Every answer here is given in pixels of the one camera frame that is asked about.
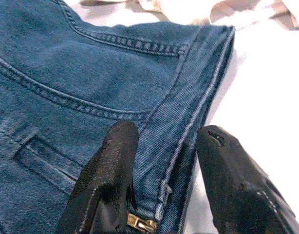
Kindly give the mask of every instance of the double stitching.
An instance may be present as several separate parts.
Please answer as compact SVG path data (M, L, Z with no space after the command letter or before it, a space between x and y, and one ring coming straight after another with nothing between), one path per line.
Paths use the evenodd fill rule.
M83 112L92 116L99 116L109 119L134 119L142 120L147 116L147 113L150 111L121 111L115 110L108 107L100 106L98 104L85 101L53 88L50 88L46 85L43 85L16 68L12 67L10 64L6 63L0 58L0 72L3 73L7 78L15 81L21 86L31 90L35 94L54 102L55 104Z
M155 54L155 55L164 55L164 56L175 56L178 57L184 54L184 51L187 48L186 44L175 45L175 44L163 44L158 42L153 42L150 40L141 40L127 38L123 36L118 36L115 34L100 33L86 30L76 24L72 13L70 12L69 6L62 0L57 0L61 5L64 16L69 24L69 26L78 34L101 42L108 45L113 45L125 49L130 49L138 52Z

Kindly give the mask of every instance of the metal zipper slider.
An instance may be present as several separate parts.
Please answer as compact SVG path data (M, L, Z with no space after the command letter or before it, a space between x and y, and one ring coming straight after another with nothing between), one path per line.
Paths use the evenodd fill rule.
M128 214L128 225L143 234L153 234L157 230L157 224L153 220L143 220L131 213Z

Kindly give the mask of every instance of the jeans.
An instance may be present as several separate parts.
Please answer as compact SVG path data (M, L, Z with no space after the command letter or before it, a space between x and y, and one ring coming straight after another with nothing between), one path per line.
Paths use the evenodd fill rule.
M196 130L234 29L97 27L62 0L0 0L0 234L50 234L108 128L139 128L133 214L181 233Z

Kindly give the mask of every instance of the gold zipper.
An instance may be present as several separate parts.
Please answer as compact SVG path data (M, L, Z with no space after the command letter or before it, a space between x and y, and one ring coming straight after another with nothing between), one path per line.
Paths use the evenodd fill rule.
M128 225L143 234L153 234L157 230L157 224L153 220L143 220L134 214L128 214Z

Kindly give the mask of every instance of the gloved finger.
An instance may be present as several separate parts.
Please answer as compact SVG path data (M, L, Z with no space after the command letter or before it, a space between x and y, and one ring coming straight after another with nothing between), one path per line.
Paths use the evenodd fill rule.
M299 234L290 207L234 136L217 126L203 127L197 150L219 233Z
M101 148L80 173L56 234L125 232L135 198L132 171L138 129L129 121L113 125Z

